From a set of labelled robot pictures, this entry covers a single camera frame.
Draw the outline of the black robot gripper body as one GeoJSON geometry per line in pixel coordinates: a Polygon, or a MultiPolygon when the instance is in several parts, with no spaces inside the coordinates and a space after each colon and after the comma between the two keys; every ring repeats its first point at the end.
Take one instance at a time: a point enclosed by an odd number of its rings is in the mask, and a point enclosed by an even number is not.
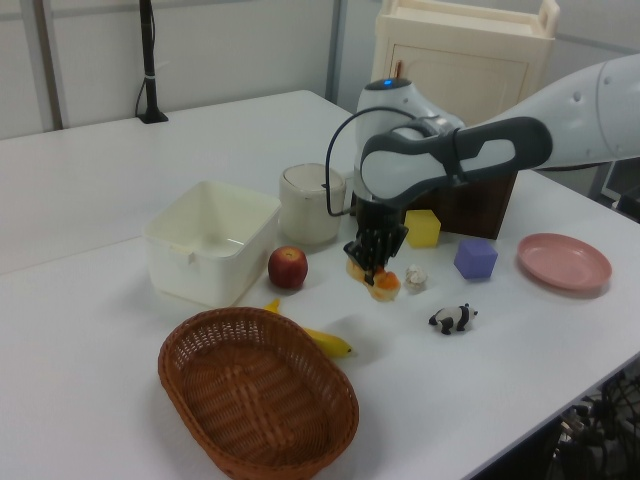
{"type": "Polygon", "coordinates": [[[404,242],[408,228],[403,224],[400,209],[379,202],[356,199],[355,239],[344,251],[364,272],[375,273],[395,257],[404,242]]]}

